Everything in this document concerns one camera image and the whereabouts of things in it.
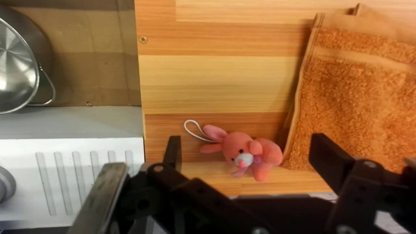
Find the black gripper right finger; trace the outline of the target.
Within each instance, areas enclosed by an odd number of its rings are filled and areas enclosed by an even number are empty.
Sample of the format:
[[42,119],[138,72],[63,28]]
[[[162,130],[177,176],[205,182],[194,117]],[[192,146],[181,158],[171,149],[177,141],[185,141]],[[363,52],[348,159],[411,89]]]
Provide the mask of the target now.
[[309,162],[336,194],[355,165],[355,159],[323,133],[312,136]]

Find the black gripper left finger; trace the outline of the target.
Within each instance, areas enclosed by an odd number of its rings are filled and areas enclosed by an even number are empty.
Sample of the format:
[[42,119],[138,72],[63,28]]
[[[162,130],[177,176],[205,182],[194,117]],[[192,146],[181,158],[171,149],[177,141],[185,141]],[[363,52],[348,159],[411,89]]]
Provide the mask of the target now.
[[182,145],[180,136],[172,136],[164,154],[164,164],[180,171],[182,164]]

